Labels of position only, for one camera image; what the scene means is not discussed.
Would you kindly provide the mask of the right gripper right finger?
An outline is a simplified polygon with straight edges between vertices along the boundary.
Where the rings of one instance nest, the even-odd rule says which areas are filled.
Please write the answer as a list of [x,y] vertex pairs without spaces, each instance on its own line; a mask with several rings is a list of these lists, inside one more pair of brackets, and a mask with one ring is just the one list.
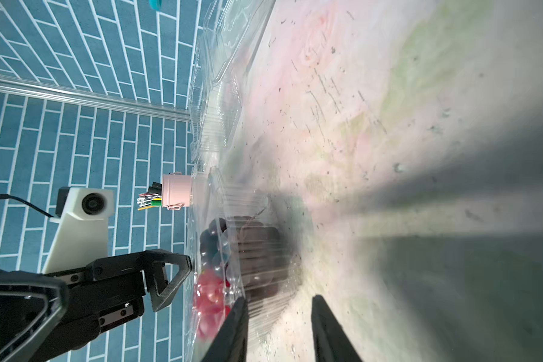
[[311,319],[316,361],[362,362],[322,295],[312,298]]

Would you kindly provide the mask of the red grape bunch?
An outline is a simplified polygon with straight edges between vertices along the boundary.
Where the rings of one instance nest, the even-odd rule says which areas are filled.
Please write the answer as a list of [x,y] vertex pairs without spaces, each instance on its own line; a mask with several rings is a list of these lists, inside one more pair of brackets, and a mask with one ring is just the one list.
[[231,311],[226,305],[227,280],[212,269],[205,269],[195,284],[193,309],[198,317],[197,335],[200,339],[214,339]]

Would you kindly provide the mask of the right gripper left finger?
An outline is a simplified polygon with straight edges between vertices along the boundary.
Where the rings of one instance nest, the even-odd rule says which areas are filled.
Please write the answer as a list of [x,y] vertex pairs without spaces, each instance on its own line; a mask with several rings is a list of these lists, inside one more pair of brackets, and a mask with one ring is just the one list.
[[202,362],[245,362],[248,330],[248,303],[244,297],[240,297],[235,301]]

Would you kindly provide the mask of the dark purple grape bunch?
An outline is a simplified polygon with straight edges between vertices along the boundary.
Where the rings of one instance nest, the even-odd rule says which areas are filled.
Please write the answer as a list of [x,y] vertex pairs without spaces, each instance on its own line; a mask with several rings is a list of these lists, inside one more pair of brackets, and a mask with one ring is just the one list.
[[288,277],[287,252],[279,230],[252,217],[213,219],[199,235],[201,270],[240,284],[254,302],[278,294]]

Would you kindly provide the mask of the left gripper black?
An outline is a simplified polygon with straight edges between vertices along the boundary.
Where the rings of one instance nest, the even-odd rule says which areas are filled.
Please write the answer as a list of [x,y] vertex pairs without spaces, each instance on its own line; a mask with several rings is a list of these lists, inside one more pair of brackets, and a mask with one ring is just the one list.
[[0,361],[29,361],[40,347],[48,361],[78,350],[99,335],[167,308],[192,271],[187,255],[154,249],[97,259],[88,281],[64,281],[25,271],[0,270]]

